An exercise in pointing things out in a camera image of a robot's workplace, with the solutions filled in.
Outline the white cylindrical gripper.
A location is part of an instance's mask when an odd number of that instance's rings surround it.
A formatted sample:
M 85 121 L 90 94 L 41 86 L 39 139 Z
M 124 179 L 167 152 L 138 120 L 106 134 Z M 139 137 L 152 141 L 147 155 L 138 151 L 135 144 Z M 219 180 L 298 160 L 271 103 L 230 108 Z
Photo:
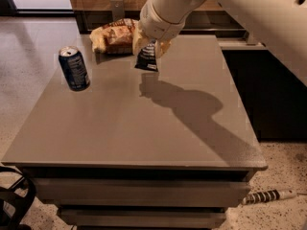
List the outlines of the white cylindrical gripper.
M 147 0 L 140 12 L 139 25 L 133 32 L 132 53 L 137 56 L 150 39 L 156 39 L 155 57 L 161 58 L 170 48 L 170 40 L 179 34 L 183 26 L 184 23 L 174 24 L 162 19 L 154 9 L 154 0 Z

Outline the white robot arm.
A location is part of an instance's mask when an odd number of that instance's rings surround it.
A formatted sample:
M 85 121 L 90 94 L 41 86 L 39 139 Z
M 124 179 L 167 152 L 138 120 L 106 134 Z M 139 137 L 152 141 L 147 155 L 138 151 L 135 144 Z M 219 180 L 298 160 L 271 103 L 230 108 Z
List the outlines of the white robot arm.
M 150 40 L 168 44 L 206 0 L 147 0 L 134 31 L 136 55 Z M 307 84 L 307 0 L 214 0 Z

